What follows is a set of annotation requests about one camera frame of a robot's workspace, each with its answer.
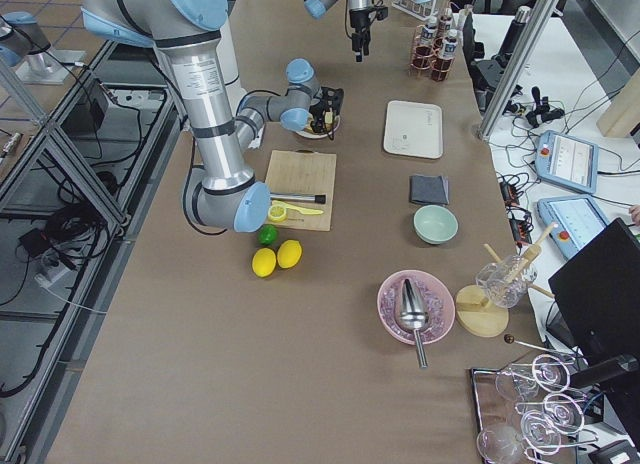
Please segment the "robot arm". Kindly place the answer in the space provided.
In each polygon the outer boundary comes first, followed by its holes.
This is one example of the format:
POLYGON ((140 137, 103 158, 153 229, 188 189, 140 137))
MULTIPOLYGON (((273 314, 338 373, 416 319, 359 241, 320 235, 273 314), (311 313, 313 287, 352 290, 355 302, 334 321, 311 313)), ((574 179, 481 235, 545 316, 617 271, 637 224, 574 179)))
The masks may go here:
POLYGON ((310 63, 298 58, 288 64, 284 95, 248 96, 234 112, 217 55, 227 0, 83 0, 82 13, 87 30, 151 47, 165 58, 203 161, 185 184, 185 214, 203 226, 259 229, 271 193, 243 153, 266 123, 301 131, 310 107, 327 100, 330 90, 319 83, 310 63))
MULTIPOLYGON (((320 19, 339 0, 302 0, 308 14, 314 19, 320 19)), ((388 7, 382 1, 374 0, 346 0, 346 11, 351 32, 346 31, 351 42, 351 49, 357 62, 369 55, 371 42, 371 26, 376 21, 388 17, 388 7)))

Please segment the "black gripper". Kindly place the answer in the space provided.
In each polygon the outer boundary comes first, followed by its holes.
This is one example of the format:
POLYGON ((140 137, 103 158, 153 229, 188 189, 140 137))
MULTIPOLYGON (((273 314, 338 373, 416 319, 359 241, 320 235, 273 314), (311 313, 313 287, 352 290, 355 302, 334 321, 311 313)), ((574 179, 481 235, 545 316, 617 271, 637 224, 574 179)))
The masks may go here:
POLYGON ((384 4, 373 4, 362 9, 349 10, 350 26, 355 31, 353 33, 353 52, 357 62, 362 61, 360 34, 363 34, 363 56, 368 56, 371 42, 370 27, 375 21, 386 19, 388 13, 388 7, 384 4))
POLYGON ((342 88, 322 86, 318 96, 312 100, 307 131, 311 134, 322 134, 325 129, 327 138, 333 140, 335 118, 340 115, 343 99, 342 88))

